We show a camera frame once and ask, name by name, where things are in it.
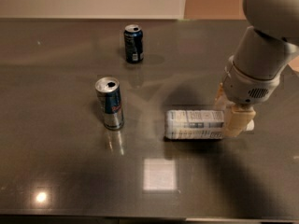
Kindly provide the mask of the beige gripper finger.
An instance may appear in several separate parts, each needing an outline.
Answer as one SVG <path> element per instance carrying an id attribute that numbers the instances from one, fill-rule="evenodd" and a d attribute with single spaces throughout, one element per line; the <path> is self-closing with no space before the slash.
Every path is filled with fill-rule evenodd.
<path id="1" fill-rule="evenodd" d="M 252 105 L 231 105 L 224 111 L 224 135 L 237 137 L 254 129 L 256 112 Z"/>
<path id="2" fill-rule="evenodd" d="M 214 109 L 225 110 L 232 105 L 233 103 L 227 98 L 226 93 L 223 89 L 223 85 L 220 83 L 215 96 Z"/>

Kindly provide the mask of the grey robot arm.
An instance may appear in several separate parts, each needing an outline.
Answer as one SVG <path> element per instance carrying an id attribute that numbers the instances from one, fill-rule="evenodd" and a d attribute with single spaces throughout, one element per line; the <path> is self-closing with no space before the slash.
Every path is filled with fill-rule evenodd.
<path id="1" fill-rule="evenodd" d="M 286 65 L 298 56 L 299 0 L 243 0 L 249 27 L 224 68 L 215 98 L 224 111 L 223 134 L 236 137 L 254 106 L 269 99 Z"/>

